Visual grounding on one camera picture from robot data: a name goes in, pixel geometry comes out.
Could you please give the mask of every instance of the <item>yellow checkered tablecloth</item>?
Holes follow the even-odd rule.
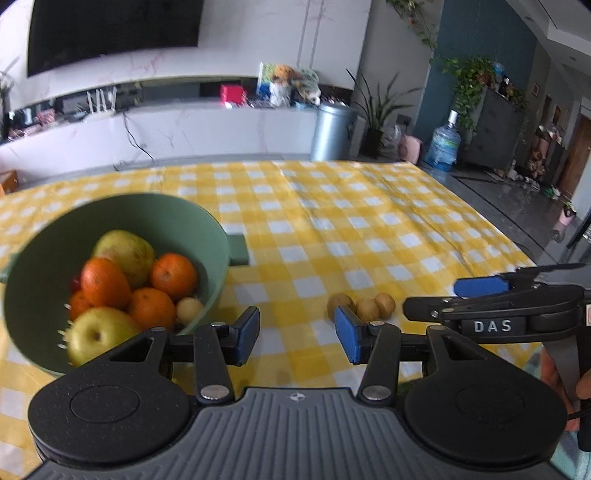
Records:
[[[0,268],[47,222],[98,197],[162,192],[206,208],[226,232],[244,233],[250,266],[233,267],[220,302],[223,320],[261,309],[261,335],[248,363],[230,368],[245,385],[359,384],[326,318],[329,295],[354,299],[386,291],[405,320],[409,296],[452,294],[456,278],[530,265],[527,257],[465,202],[406,164],[262,161],[159,167],[59,181],[0,199]],[[534,345],[491,347],[523,365]],[[420,366],[401,366],[417,377]],[[51,378],[29,365],[0,327],[0,478],[38,465],[27,428],[31,396]]]

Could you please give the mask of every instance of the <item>green bowl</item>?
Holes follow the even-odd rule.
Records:
[[[215,307],[231,265],[247,265],[242,235],[227,235],[200,206],[158,193],[96,200],[57,218],[13,257],[5,276],[4,316],[18,350],[43,370],[62,375],[72,369],[58,347],[67,327],[70,283],[104,233],[127,230],[146,239],[156,255],[175,252],[199,273],[201,313],[182,333],[203,323]]]

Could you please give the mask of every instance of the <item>blue gripper pad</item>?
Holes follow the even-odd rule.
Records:
[[[363,326],[355,326],[340,308],[335,310],[335,330],[336,336],[347,355],[347,359],[354,365],[358,365],[361,360],[361,346],[357,328],[363,329]]]
[[[250,356],[252,349],[255,346],[256,340],[261,330],[261,312],[257,309],[246,323],[240,329],[238,336],[238,363],[237,367],[241,367],[246,363]]]
[[[509,291],[509,282],[501,277],[459,278],[453,284],[453,291],[458,297],[482,297]]]

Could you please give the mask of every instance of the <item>human hand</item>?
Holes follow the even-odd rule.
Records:
[[[574,413],[574,407],[569,398],[566,396],[564,385],[556,369],[554,361],[548,354],[545,348],[542,348],[540,353],[540,380],[554,390],[560,398],[564,401],[566,411],[570,415]],[[581,400],[591,398],[591,370],[585,373],[577,383],[577,397]],[[579,419],[569,420],[566,424],[565,431],[576,432],[579,429]]]

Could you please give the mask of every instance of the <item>yellow apple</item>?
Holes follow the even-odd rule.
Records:
[[[126,313],[110,307],[90,309],[66,331],[68,357],[75,367],[89,362],[141,332]]]

